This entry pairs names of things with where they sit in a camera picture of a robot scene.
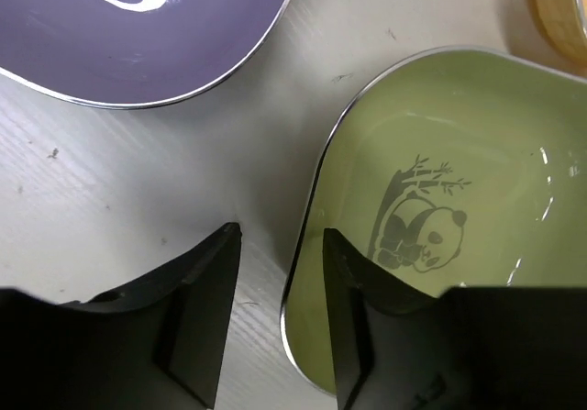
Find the yellow square plate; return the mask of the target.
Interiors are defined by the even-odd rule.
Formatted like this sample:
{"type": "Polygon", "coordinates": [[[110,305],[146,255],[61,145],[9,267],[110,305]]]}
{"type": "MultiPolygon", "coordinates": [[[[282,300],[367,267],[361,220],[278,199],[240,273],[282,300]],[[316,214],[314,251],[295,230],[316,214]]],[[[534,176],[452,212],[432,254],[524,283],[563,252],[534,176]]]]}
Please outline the yellow square plate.
{"type": "Polygon", "coordinates": [[[557,50],[586,64],[586,0],[536,0],[538,17],[557,50]]]}

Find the purple plate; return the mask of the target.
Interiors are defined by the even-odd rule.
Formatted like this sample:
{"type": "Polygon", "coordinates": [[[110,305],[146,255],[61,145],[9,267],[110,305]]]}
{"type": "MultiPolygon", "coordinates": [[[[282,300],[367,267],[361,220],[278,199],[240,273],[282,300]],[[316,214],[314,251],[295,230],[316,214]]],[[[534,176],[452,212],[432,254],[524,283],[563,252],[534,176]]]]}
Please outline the purple plate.
{"type": "Polygon", "coordinates": [[[1,0],[1,73],[77,105],[169,105],[242,67],[289,2],[1,0]]]}

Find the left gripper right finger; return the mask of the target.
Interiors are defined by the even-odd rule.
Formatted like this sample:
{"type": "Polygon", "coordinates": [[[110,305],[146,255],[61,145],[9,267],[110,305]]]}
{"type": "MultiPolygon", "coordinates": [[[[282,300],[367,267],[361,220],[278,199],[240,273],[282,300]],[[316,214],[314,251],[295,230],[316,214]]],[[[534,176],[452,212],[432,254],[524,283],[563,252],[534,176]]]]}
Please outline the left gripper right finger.
{"type": "Polygon", "coordinates": [[[423,294],[328,228],[322,251],[341,409],[583,409],[582,288],[423,294]]]}

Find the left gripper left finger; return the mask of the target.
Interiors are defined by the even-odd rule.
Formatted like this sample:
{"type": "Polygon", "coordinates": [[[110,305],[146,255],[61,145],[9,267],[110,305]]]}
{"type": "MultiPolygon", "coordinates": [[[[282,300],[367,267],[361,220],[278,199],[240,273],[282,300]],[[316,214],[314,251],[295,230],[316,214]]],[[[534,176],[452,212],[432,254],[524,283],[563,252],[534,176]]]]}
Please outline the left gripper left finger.
{"type": "Polygon", "coordinates": [[[82,303],[1,291],[4,409],[211,409],[236,290],[241,230],[82,303]]]}

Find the green panda plate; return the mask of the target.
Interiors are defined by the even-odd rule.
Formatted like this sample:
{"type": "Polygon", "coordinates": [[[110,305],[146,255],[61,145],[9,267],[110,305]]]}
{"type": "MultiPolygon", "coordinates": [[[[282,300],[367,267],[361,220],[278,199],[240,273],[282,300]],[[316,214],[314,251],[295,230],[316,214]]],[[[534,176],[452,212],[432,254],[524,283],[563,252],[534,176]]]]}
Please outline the green panda plate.
{"type": "Polygon", "coordinates": [[[586,284],[586,82],[492,50],[399,61],[343,110],[284,288],[289,361],[335,391],[322,237],[430,296],[451,285],[586,284]]]}

